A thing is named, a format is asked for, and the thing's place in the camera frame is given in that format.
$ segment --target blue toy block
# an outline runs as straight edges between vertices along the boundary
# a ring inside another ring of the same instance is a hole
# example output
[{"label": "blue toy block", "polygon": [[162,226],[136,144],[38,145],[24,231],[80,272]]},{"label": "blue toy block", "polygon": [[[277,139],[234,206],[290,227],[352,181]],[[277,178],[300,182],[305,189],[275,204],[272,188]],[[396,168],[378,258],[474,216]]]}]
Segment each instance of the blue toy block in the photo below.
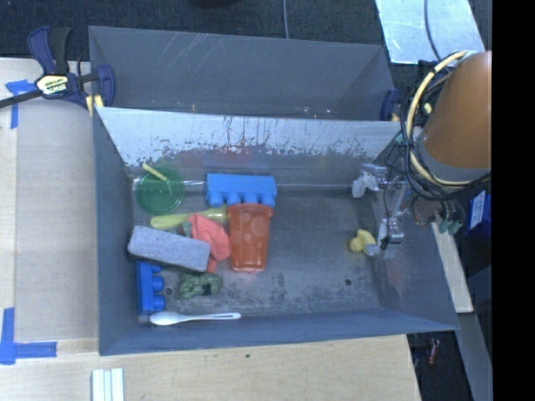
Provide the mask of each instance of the blue toy block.
[{"label": "blue toy block", "polygon": [[206,200],[213,208],[219,208],[224,203],[228,206],[259,203],[275,207],[277,185],[275,179],[268,175],[208,174],[206,186]]},{"label": "blue toy block", "polygon": [[164,289],[164,280],[162,277],[155,275],[155,273],[161,272],[161,267],[137,261],[135,269],[139,314],[163,311],[166,307],[166,300],[162,295],[156,293]]},{"label": "blue toy block", "polygon": [[0,364],[13,365],[18,358],[54,358],[57,342],[15,343],[13,341],[15,309],[3,310]]},{"label": "blue toy block", "polygon": [[[26,92],[33,92],[37,90],[35,84],[28,82],[27,80],[18,80],[15,82],[7,82],[6,88],[8,91],[17,96]],[[15,129],[18,126],[18,104],[14,104],[11,108],[11,129]]]}]

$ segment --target gray foam block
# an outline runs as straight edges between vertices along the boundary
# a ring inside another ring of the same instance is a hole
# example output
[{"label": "gray foam block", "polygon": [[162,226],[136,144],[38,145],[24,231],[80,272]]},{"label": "gray foam block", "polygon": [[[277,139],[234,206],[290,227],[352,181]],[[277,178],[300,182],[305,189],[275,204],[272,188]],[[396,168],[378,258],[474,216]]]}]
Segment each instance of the gray foam block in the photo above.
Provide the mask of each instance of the gray foam block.
[{"label": "gray foam block", "polygon": [[168,231],[135,226],[128,251],[135,256],[204,272],[210,257],[210,244]]}]

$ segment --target bin floor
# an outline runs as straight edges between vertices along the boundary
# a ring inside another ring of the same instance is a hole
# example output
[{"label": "bin floor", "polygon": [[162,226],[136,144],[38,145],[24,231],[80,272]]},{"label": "bin floor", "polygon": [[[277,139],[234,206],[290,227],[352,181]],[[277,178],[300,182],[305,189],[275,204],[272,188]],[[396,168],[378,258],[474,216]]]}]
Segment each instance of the bin floor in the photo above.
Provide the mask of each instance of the bin floor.
[{"label": "bin floor", "polygon": [[[182,270],[161,272],[166,310],[182,313],[240,312],[248,316],[339,312],[380,306],[371,261],[349,249],[357,229],[375,229],[369,201],[346,190],[279,189],[270,221],[267,265],[256,274],[235,272],[220,262],[216,295],[180,299]],[[186,192],[176,213],[207,208],[201,192]],[[150,216],[135,206],[135,224]]]}]

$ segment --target translucent orange cup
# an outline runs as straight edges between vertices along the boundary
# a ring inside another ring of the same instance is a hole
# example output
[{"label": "translucent orange cup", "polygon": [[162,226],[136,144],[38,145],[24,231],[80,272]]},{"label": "translucent orange cup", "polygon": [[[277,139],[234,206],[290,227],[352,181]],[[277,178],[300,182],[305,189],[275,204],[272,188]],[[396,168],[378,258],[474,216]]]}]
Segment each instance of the translucent orange cup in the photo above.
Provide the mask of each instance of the translucent orange cup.
[{"label": "translucent orange cup", "polygon": [[261,204],[227,207],[231,240],[231,267],[237,272],[256,273],[266,267],[269,220],[273,208]]}]

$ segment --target blue tape strip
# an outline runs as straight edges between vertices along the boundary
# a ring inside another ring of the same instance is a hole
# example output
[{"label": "blue tape strip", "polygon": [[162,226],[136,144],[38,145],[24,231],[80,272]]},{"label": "blue tape strip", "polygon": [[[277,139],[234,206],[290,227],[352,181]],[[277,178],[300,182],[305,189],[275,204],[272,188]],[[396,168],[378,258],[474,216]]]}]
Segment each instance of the blue tape strip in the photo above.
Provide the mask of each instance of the blue tape strip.
[{"label": "blue tape strip", "polygon": [[[13,96],[19,94],[25,94],[27,92],[33,92],[37,88],[31,82],[27,80],[17,80],[15,82],[7,82],[6,88],[13,94]],[[18,126],[18,104],[14,104],[11,109],[11,129],[15,129]]]},{"label": "blue tape strip", "polygon": [[13,341],[15,309],[3,311],[0,338],[0,364],[13,365],[18,358],[55,358],[58,342],[15,343]]}]

